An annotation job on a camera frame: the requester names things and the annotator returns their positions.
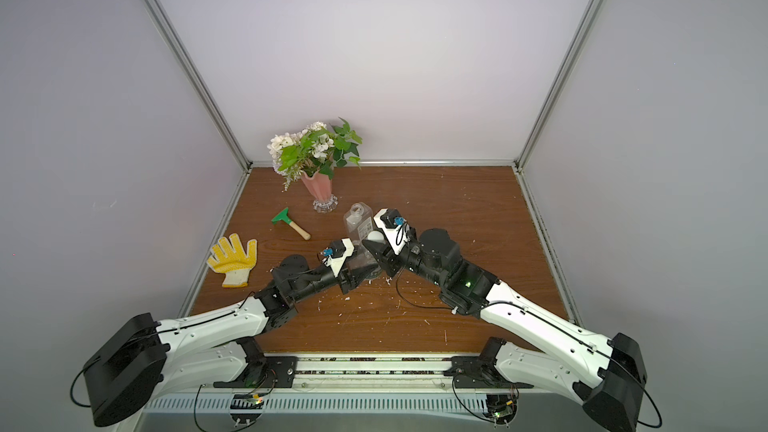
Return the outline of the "white cap small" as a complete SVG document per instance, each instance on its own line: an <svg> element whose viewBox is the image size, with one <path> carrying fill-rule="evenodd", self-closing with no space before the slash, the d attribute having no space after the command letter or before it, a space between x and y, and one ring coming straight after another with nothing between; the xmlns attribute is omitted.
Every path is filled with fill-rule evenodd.
<svg viewBox="0 0 768 432"><path fill-rule="evenodd" d="M373 242L377 242L377 243L384 243L385 242L385 236L380 231L371 231L368 234L367 239L369 241L373 241Z"/></svg>

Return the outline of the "round clear bottle front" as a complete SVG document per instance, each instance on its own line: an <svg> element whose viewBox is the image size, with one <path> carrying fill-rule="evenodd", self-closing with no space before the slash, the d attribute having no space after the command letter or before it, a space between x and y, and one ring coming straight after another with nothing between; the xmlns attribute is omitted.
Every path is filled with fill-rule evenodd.
<svg viewBox="0 0 768 432"><path fill-rule="evenodd" d="M365 265L379 265L375 258L365 249L361 243L354 244L354 253L348 260L349 269L360 268Z"/></svg>

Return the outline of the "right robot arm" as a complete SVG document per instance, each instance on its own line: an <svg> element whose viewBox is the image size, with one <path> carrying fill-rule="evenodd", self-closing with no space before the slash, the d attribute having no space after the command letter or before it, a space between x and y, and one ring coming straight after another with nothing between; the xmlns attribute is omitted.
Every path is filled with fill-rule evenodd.
<svg viewBox="0 0 768 432"><path fill-rule="evenodd" d="M438 286L440 300L455 314L476 317L534 346L528 352L497 347L492 367L506 381L571 399L607 431L641 425L642 404L651 397L640 345L630 336L589 331L526 299L465 259L444 229L417 238L381 235L362 244L388 274L409 270Z"/></svg>

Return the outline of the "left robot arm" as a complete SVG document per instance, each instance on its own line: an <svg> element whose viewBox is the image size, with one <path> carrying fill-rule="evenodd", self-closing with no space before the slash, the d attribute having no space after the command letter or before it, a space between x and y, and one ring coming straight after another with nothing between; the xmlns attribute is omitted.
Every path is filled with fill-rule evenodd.
<svg viewBox="0 0 768 432"><path fill-rule="evenodd" d="M333 287L347 293L379 270L372 259L310 268L291 255L264 289L234 305L182 319L131 318L83 367L94 425L116 425L153 399L203 384L263 386L272 374L257 336L295 317L297 303Z"/></svg>

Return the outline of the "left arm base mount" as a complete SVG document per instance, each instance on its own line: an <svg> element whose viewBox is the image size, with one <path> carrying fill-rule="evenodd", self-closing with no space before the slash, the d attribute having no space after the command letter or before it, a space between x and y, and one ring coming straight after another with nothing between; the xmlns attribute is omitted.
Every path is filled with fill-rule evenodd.
<svg viewBox="0 0 768 432"><path fill-rule="evenodd" d="M291 388L297 363L296 356L266 356L255 363L249 363L235 379L216 381L213 387L221 389Z"/></svg>

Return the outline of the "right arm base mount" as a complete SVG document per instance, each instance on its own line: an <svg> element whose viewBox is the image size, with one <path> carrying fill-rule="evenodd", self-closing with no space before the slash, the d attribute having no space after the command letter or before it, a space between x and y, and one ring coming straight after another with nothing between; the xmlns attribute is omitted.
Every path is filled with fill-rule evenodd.
<svg viewBox="0 0 768 432"><path fill-rule="evenodd" d="M458 389L532 389L525 382L510 382L504 378L489 359L479 356L454 356L451 366L443 372L454 379Z"/></svg>

